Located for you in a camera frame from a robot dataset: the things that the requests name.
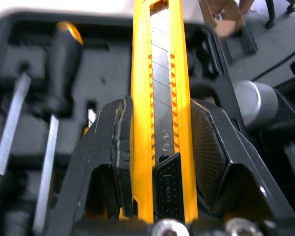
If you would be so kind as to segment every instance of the black plastic tool case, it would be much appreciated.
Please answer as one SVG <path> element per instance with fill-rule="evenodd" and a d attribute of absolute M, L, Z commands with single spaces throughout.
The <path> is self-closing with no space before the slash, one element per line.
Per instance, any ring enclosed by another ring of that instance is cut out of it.
<path fill-rule="evenodd" d="M 27 68 L 32 78 L 30 94 L 44 90 L 45 60 L 55 25 L 69 21 L 84 39 L 83 54 L 72 97 L 70 117 L 59 119 L 56 162 L 67 165 L 87 121 L 87 106 L 96 112 L 104 104 L 130 93 L 132 19 L 111 19 L 48 13 L 16 13 L 0 21 L 0 107 L 12 92 L 18 72 Z M 0 137 L 5 113 L 0 111 Z M 20 117 L 11 149 L 12 165 L 40 167 L 47 142 L 48 124 L 26 112 Z"/>
<path fill-rule="evenodd" d="M 21 203 L 12 208 L 13 216 L 7 216 L 7 234 L 12 232 L 11 235 L 23 235 L 25 228 L 31 227 L 30 215 L 40 184 L 49 125 L 28 110 L 33 99 L 45 91 L 45 61 L 55 25 L 60 21 L 71 22 L 78 28 L 84 47 L 72 91 L 72 114 L 59 119 L 54 192 L 59 192 L 71 153 L 87 125 L 89 105 L 96 108 L 98 114 L 106 103 L 121 98 L 122 94 L 130 94 L 132 19 L 20 12 L 0 20 L 0 138 L 18 74 L 25 70 L 32 78 L 10 155 L 10 167 L 24 169 L 29 175 L 27 193 L 21 197 Z M 242 126 L 215 33 L 206 26 L 192 24 L 185 24 L 185 31 L 191 97 L 212 96 L 228 112 L 234 125 Z"/>

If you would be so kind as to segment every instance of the chair leg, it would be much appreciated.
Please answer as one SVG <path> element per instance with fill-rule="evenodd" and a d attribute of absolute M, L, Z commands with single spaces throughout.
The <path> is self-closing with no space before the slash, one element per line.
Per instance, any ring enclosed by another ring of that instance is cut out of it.
<path fill-rule="evenodd" d="M 295 0 L 286 0 L 290 5 L 294 5 L 295 4 Z"/>
<path fill-rule="evenodd" d="M 265 28 L 270 29 L 274 26 L 275 9 L 273 0 L 265 0 L 267 9 L 269 11 L 269 21 L 266 23 Z"/>
<path fill-rule="evenodd" d="M 291 14 L 295 11 L 295 7 L 294 7 L 295 0 L 286 0 L 286 1 L 288 1 L 290 3 L 288 8 L 286 8 L 286 11 L 287 11 L 287 13 Z"/>

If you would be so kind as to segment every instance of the floor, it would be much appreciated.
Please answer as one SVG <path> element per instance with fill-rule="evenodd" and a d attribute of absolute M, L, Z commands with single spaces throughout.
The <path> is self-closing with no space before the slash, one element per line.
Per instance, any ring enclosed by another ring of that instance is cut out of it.
<path fill-rule="evenodd" d="M 258 52 L 244 56 L 229 64 L 229 73 L 233 83 L 240 80 L 251 80 L 272 67 L 290 53 L 295 51 L 295 12 L 286 13 L 289 3 L 285 0 L 274 0 L 276 20 L 272 29 L 265 29 L 268 11 L 265 0 L 255 0 L 252 12 L 249 12 L 246 24 L 252 31 Z M 284 65 L 261 77 L 258 81 L 276 86 L 293 77 L 290 63 L 295 56 Z"/>

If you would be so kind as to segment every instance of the yellow plastic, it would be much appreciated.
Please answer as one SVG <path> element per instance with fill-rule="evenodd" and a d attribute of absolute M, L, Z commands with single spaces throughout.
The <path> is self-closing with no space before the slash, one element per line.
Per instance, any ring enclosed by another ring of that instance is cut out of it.
<path fill-rule="evenodd" d="M 155 165 L 150 10 L 160 0 L 135 0 L 131 96 L 133 99 L 133 197 L 138 218 L 153 222 L 152 167 Z M 181 0 L 165 0 L 171 29 L 172 110 L 175 152 L 181 154 L 185 222 L 198 218 L 192 152 L 189 79 Z"/>

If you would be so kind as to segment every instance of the cardboard box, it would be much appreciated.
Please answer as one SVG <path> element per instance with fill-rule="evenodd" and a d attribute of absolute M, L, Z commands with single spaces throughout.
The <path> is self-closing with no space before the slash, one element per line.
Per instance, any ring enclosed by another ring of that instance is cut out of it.
<path fill-rule="evenodd" d="M 234 0 L 199 0 L 206 25 L 211 26 L 220 39 L 240 30 L 244 20 Z"/>

